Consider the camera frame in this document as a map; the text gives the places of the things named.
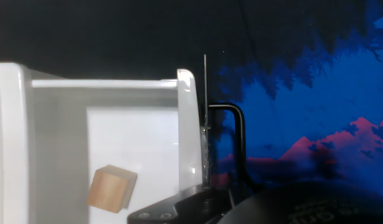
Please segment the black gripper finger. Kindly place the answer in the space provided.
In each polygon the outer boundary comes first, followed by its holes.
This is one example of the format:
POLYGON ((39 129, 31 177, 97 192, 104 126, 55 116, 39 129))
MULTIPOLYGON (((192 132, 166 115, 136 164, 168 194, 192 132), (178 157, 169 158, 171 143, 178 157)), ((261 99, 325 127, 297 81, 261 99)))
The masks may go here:
POLYGON ((178 193, 132 212, 128 223, 218 223, 234 206, 231 190, 211 183, 207 71, 199 102, 194 74, 177 70, 177 103, 178 193))

